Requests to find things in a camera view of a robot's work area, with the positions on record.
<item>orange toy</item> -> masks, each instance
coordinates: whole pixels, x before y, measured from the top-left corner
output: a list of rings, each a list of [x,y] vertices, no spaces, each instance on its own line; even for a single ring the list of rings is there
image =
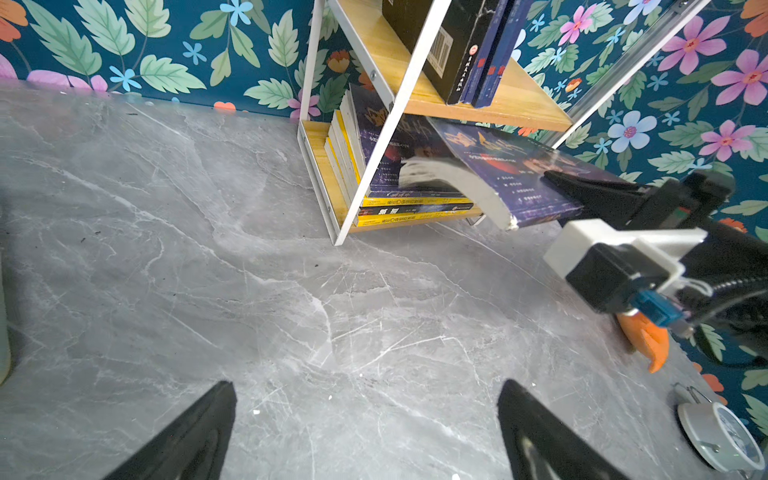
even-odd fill
[[[654,325],[645,315],[637,313],[627,316],[621,313],[616,318],[634,348],[650,359],[648,372],[656,373],[670,353],[670,335],[667,329]]]

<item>bookshelf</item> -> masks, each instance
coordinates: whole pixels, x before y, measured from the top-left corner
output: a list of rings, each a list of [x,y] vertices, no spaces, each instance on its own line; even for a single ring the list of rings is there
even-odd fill
[[[323,218],[326,221],[331,241],[343,244],[348,233],[377,230],[381,228],[405,227],[429,221],[446,221],[473,217],[480,214],[476,209],[462,214],[428,220],[389,223],[374,227],[354,227],[353,221],[362,203],[373,174],[379,166],[386,146],[404,113],[451,118],[464,121],[482,121],[517,127],[542,128],[565,131],[572,121],[557,104],[549,98],[536,82],[511,60],[494,101],[487,108],[473,108],[471,105],[446,105],[437,91],[422,73],[429,48],[451,0],[434,0],[419,40],[410,53],[389,26],[381,13],[382,0],[315,0],[310,29],[309,51],[306,57],[308,72],[304,78],[301,99],[298,141],[310,174]],[[382,128],[379,141],[373,148],[365,173],[347,209],[341,190],[333,175],[323,149],[329,124],[308,121],[307,111],[312,86],[312,75],[319,43],[323,10],[327,5],[336,16],[349,43],[371,79],[384,105],[389,107],[389,116]]]

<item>wooden shelf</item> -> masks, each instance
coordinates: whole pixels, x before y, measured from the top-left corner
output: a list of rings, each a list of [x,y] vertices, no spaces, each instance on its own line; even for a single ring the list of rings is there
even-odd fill
[[[330,207],[336,220],[336,232],[338,232],[339,226],[344,222],[344,218],[346,217],[347,207],[346,203],[344,202],[344,197],[341,194],[339,183],[336,182],[336,176],[333,174],[331,163],[328,159],[328,156],[326,155],[324,148],[326,138],[328,138],[328,130],[330,129],[331,124],[318,121],[304,121],[302,122],[302,126],[304,132],[306,133],[306,142],[309,144],[311,150],[307,153],[310,154],[310,157],[313,157],[314,164],[316,165],[315,171],[319,174],[319,178],[317,180],[323,184],[323,190],[327,194],[327,200],[330,202]],[[481,213],[482,212],[478,208],[473,208],[462,214],[453,214],[450,217],[426,218],[421,220],[411,220],[408,222],[370,225],[367,227],[352,227],[349,229],[349,232],[367,232],[371,230],[381,230],[384,228],[408,227],[410,225],[419,225],[421,223],[457,220],[460,218],[477,217]]]
[[[329,0],[328,5],[384,104],[389,104],[399,90],[411,55],[382,16],[381,0]],[[566,131],[572,125],[568,115],[514,60],[510,60],[490,107],[446,105],[422,72],[406,113],[553,131]]]

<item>gray marble surface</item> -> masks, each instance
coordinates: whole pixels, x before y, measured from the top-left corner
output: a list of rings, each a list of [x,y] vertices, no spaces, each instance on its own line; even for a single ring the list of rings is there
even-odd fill
[[[12,376],[0,478],[99,479],[219,379],[240,478],[511,478],[517,379],[632,478],[725,478],[661,372],[541,261],[461,221],[331,246],[282,118],[0,87]]]

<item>barcode sticker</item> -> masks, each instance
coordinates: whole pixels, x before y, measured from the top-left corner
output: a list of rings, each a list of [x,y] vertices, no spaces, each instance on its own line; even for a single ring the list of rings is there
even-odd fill
[[[432,44],[429,55],[427,55],[427,61],[437,71],[440,78],[445,71],[445,64],[448,62],[448,54],[451,53],[452,46],[453,37],[448,35],[443,27],[440,27],[437,37],[435,37],[435,43]]]

